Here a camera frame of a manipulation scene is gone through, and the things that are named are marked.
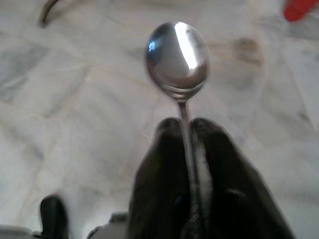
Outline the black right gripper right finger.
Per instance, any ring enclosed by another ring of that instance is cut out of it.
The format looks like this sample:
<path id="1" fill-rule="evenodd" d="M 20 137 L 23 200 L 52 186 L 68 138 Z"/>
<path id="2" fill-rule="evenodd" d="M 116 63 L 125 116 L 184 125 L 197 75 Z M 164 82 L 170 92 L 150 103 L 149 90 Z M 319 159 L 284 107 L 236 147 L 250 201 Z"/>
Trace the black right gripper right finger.
<path id="1" fill-rule="evenodd" d="M 290 226 L 264 179 L 231 136 L 204 118 L 191 127 L 205 150 L 212 182 L 211 239 L 293 239 Z"/>

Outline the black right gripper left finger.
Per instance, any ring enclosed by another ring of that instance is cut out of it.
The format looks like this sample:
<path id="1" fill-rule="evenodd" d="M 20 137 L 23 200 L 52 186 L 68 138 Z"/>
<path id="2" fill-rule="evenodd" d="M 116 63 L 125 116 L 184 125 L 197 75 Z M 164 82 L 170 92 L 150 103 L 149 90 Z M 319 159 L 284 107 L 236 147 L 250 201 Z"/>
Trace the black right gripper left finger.
<path id="1" fill-rule="evenodd" d="M 129 204 L 130 239 L 182 239 L 190 211 L 190 192 L 179 120 L 166 118 L 134 180 Z"/>

